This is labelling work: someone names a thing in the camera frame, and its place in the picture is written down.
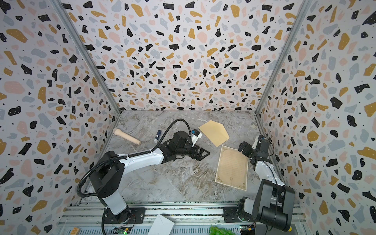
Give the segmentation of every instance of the terrazzo wallpaper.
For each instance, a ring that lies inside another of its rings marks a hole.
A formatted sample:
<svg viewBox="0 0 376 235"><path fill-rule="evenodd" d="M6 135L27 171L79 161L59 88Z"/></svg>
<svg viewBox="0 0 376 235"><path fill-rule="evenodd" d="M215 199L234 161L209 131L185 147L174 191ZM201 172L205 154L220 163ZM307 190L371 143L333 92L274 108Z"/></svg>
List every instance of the terrazzo wallpaper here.
<svg viewBox="0 0 376 235"><path fill-rule="evenodd" d="M376 1L312 1L260 114L312 234L376 234Z"/></svg>
<svg viewBox="0 0 376 235"><path fill-rule="evenodd" d="M0 234L56 234L116 116L50 2L0 8Z"/></svg>
<svg viewBox="0 0 376 235"><path fill-rule="evenodd" d="M122 110L252 110L302 0L62 0Z"/></svg>

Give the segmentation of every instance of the gray marble surface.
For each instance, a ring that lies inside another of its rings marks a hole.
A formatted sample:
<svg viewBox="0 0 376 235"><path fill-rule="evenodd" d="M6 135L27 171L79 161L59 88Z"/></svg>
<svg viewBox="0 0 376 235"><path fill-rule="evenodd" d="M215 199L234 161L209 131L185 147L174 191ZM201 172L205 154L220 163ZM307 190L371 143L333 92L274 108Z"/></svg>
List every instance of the gray marble surface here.
<svg viewBox="0 0 376 235"><path fill-rule="evenodd" d="M191 130L198 129L209 120L222 123L230 139L223 145L237 149L243 141L253 143L260 134L253 112L248 111L124 111L117 128L139 139L136 145L119 136L113 136L107 151L133 153L155 146L153 142L158 130L162 134L172 121L185 119ZM166 135L165 140L179 130L188 132L183 122L177 122ZM153 165L126 174L120 189L126 201L182 202L182 201L238 201L241 197L254 198L260 185L251 164L248 170L247 191L215 183L221 146L215 145L203 135L197 143L210 152L202 161L186 156L183 159ZM99 200L87 197L82 202Z"/></svg>

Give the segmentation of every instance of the wooden handle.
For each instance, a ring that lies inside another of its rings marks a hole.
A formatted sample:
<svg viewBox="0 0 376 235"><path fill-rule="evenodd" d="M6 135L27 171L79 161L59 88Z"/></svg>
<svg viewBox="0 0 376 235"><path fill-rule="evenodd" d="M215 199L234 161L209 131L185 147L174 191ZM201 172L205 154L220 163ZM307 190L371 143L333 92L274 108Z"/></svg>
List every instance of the wooden handle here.
<svg viewBox="0 0 376 235"><path fill-rule="evenodd" d="M132 136L128 135L128 134L125 134L124 132L122 132L120 129L118 128L115 128L114 130L112 130L112 132L115 134L115 135L118 135L120 137L123 137L124 139L127 139L129 140L130 142L133 142L135 144L138 144L140 145L141 144L141 141L139 141L138 139L136 138L133 138Z"/></svg>

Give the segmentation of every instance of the white envelope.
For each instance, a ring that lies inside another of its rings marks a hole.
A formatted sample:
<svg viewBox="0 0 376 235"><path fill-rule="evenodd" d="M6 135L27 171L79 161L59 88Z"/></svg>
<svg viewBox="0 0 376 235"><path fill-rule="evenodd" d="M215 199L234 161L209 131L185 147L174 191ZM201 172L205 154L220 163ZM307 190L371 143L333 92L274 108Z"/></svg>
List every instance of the white envelope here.
<svg viewBox="0 0 376 235"><path fill-rule="evenodd" d="M163 217L162 215L157 215L157 218L150 228L148 235L170 235L174 225L174 222L171 220Z"/></svg>

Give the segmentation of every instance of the kraft paper envelope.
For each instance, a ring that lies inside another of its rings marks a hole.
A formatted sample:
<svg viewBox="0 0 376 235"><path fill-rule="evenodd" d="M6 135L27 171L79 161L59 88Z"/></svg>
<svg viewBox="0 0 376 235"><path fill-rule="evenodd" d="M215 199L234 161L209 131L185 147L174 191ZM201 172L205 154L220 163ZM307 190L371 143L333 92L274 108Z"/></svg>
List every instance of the kraft paper envelope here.
<svg viewBox="0 0 376 235"><path fill-rule="evenodd" d="M220 146L230 138L224 126L221 123L212 120L200 126L199 129L216 147Z"/></svg>

